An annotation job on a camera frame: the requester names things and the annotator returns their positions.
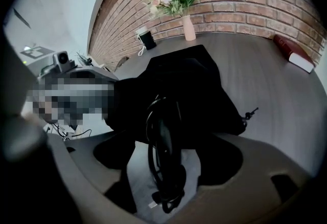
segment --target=pink vase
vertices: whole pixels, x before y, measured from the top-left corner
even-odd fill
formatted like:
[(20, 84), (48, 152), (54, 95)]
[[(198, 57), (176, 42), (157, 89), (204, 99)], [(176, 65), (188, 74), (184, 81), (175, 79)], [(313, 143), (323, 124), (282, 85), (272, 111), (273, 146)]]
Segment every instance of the pink vase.
[(196, 39), (194, 26), (193, 26), (193, 23), (191, 21), (190, 15), (182, 17), (182, 20), (183, 20), (185, 39), (187, 41), (191, 41), (191, 40)]

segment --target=book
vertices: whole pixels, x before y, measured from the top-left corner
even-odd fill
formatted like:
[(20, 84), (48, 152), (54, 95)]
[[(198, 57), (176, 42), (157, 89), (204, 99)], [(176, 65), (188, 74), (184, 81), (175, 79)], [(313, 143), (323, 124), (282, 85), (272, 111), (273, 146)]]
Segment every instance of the book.
[(275, 35), (273, 41), (289, 62), (304, 69), (308, 73), (312, 71), (315, 65), (300, 45), (280, 35)]

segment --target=gray table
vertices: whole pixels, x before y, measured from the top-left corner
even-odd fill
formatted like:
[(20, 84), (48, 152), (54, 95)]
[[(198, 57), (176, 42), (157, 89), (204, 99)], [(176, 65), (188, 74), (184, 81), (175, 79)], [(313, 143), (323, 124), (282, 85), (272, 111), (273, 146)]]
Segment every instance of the gray table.
[(315, 72), (287, 62), (271, 40), (249, 35), (198, 34), (194, 41), (179, 36), (157, 44), (132, 56), (115, 75), (137, 77), (152, 57), (202, 44), (239, 113), (260, 108), (242, 136), (272, 144), (311, 175), (318, 172), (326, 148), (327, 96)]

